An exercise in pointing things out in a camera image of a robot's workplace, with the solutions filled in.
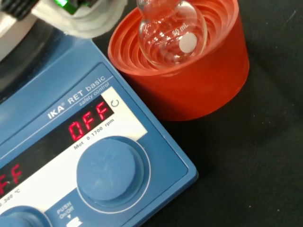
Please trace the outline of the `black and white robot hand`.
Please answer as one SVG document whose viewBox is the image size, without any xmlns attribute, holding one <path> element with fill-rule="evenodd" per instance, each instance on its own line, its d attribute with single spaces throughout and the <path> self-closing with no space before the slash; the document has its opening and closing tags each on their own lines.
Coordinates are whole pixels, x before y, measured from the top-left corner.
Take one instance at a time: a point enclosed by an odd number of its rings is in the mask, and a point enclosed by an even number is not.
<svg viewBox="0 0 303 227">
<path fill-rule="evenodd" d="M 40 19 L 66 35 L 94 38 L 121 18 L 126 0 L 2 0 L 0 36 L 22 40 Z"/>
</svg>

